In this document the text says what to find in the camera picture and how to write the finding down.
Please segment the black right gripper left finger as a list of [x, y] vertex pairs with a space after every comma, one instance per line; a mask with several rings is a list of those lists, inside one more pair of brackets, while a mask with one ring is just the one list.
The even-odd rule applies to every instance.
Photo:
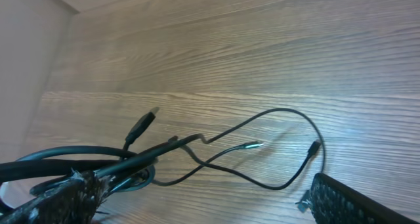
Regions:
[[1, 217], [1, 224], [90, 223], [108, 196], [110, 176], [74, 171], [68, 181]]

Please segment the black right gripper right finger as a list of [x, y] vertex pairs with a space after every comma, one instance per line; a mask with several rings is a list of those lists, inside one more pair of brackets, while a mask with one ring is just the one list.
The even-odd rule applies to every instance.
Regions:
[[317, 224], [419, 224], [324, 173], [314, 176], [296, 205], [303, 213], [309, 209]]

